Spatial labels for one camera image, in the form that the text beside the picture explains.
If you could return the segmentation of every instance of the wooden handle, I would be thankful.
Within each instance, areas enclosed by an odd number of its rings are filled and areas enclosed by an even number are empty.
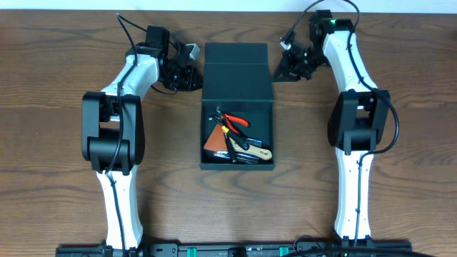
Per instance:
[[[249,146],[248,150],[243,150],[239,145],[236,144],[236,142],[232,138],[230,138],[230,141],[231,141],[231,144],[232,144],[233,148],[237,152],[248,153],[248,154],[251,154],[253,156],[257,156],[257,157],[259,157],[259,158],[261,158],[262,160],[265,160],[265,161],[273,158],[273,154],[269,150],[266,150],[266,149],[263,149],[263,148],[259,148],[259,147],[256,147],[256,146],[251,146],[251,145]]]

